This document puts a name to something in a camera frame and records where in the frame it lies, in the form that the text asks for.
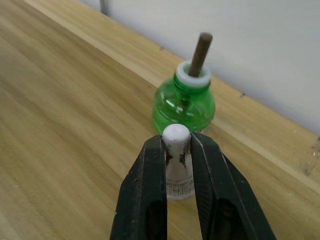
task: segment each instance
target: wood grain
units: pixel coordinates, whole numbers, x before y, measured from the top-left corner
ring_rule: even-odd
[[[118,191],[181,58],[74,0],[0,0],[0,239],[108,239]],[[318,136],[212,77],[210,136],[278,239],[320,239]],[[194,198],[169,239],[201,239]]]

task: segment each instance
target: brown wick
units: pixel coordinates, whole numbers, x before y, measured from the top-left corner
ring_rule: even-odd
[[[194,78],[199,77],[201,68],[206,59],[212,39],[213,37],[210,33],[208,32],[200,33],[198,43],[196,45],[196,48],[193,54],[190,70],[189,70],[190,77],[194,77]]]

